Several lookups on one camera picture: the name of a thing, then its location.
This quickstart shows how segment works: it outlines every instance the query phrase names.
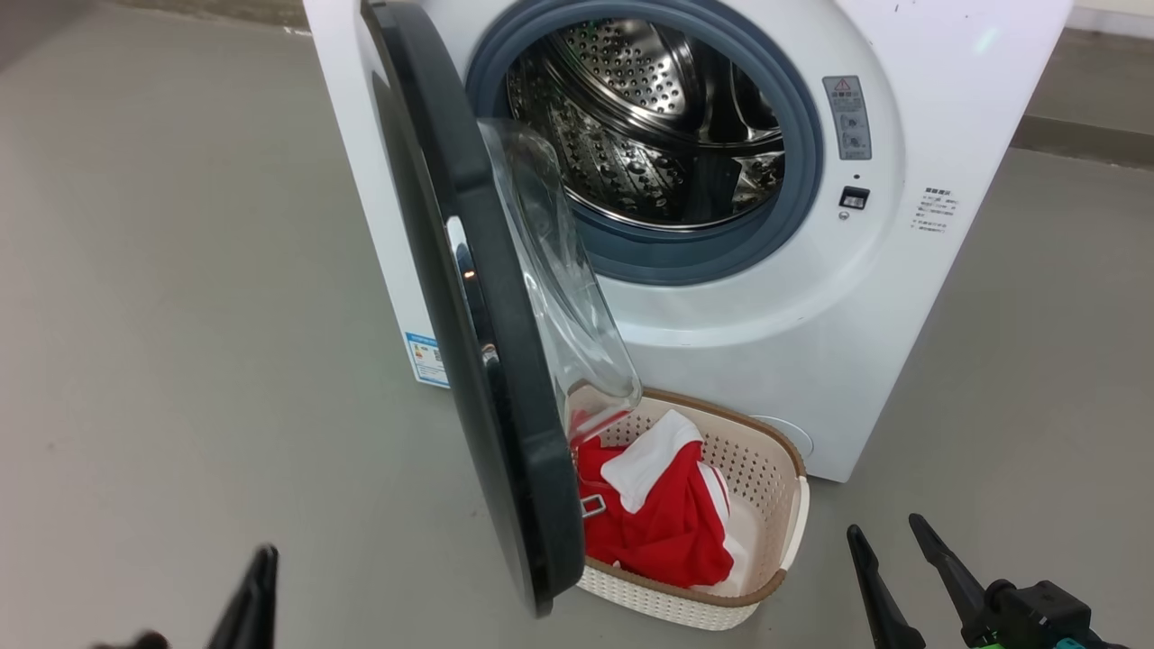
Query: warning label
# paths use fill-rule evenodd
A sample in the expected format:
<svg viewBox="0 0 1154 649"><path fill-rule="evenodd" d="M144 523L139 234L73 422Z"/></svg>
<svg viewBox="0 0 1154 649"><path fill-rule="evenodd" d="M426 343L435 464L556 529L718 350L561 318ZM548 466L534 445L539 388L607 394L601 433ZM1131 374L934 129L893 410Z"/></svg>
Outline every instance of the warning label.
<svg viewBox="0 0 1154 649"><path fill-rule="evenodd" d="M444 373L441 361L441 348L428 336L418 336L405 331L405 344L409 346L409 358L413 361L417 380L433 386L449 387L449 376Z"/></svg>
<svg viewBox="0 0 1154 649"><path fill-rule="evenodd" d="M869 137L865 96L856 76L826 76L822 80L833 112L838 134L838 152L844 161L868 161L874 157Z"/></svg>
<svg viewBox="0 0 1154 649"><path fill-rule="evenodd" d="M950 226L950 217L958 211L958 200L953 197L950 189L927 187L922 193L922 199L917 201L917 209L909 222L909 227L922 232L934 232L944 234Z"/></svg>

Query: stainless steel drum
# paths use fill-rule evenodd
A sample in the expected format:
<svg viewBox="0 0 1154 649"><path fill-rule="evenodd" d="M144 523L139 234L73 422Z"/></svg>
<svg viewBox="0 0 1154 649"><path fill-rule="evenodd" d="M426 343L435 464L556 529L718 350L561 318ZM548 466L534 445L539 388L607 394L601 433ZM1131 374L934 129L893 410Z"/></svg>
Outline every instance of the stainless steel drum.
<svg viewBox="0 0 1154 649"><path fill-rule="evenodd" d="M505 79L515 119L545 135L565 189L605 217L696 230L764 204L785 173L772 107L740 69L631 18L570 25Z"/></svg>

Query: washing machine door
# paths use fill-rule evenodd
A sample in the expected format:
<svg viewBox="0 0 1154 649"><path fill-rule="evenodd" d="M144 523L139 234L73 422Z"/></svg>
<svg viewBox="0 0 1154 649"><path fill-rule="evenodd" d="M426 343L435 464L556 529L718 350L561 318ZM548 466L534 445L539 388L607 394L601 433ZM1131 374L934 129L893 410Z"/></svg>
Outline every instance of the washing machine door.
<svg viewBox="0 0 1154 649"><path fill-rule="evenodd" d="M577 237L549 146L478 122L417 5L362 5L405 230L473 462L531 610L584 569L570 449L640 383Z"/></svg>

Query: perforated basket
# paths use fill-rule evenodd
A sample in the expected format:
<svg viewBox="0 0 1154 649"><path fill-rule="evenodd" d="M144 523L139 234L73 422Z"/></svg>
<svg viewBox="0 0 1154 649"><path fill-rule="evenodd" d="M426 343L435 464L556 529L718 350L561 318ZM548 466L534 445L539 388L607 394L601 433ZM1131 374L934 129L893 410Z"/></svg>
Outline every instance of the perforated basket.
<svg viewBox="0 0 1154 649"><path fill-rule="evenodd" d="M670 409L700 430L703 460L725 475L735 510L740 505L752 514L742 539L750 553L744 591L722 597L676 588L587 557L577 585L646 616L725 631L745 621L786 579L809 513L805 468L793 443L772 426L703 401L649 389L636 410L601 433L602 446L632 442Z"/></svg>

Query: brown basket rim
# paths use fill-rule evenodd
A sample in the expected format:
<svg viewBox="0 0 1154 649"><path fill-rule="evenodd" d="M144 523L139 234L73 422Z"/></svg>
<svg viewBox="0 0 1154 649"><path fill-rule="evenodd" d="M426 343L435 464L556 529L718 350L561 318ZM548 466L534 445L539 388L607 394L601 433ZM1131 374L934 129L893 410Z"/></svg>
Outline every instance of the brown basket rim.
<svg viewBox="0 0 1154 649"><path fill-rule="evenodd" d="M743 426L754 428L760 433L773 438L773 441L780 443L786 453L789 454L789 458L793 460L794 469L797 471L799 477L805 476L805 465L802 463L801 454L797 453L797 447L789 441L789 438L781 434L780 431L773 426L758 422L752 417L747 417L739 412L727 410L720 405L712 404L707 401L702 401L699 398L694 398L691 396L684 396L675 393L669 393L665 390L659 390L654 388L645 388L643 394L645 398L652 398L657 401L664 401L666 403L673 403L675 405L683 405L685 408L692 408L695 410L700 410L703 412L709 412L710 415L715 415L722 419L729 419L730 422L741 424ZM750 606L758 604L764 600L770 595L773 595L786 579L786 572L784 568L778 568L778 572L770 577L770 581L765 583L762 588L758 588L754 592L748 595L742 595L741 597L721 597L720 595L710 595L707 592L699 592L697 590L690 590L688 588L679 588L676 585L669 585L667 583L661 583L659 581L651 580L649 577L643 577L640 575L630 573L629 570L616 568L606 564L605 561L598 561L592 557L585 557L585 565L590 568L600 570L610 576L615 576L620 580L624 580L629 583L634 583L642 588L647 588L650 590L655 590L658 592L664 592L665 595L670 595L673 597L680 597L682 599L689 599L691 602L698 602L700 604L709 604L711 606L720 606L722 609L742 609L744 606Z"/></svg>

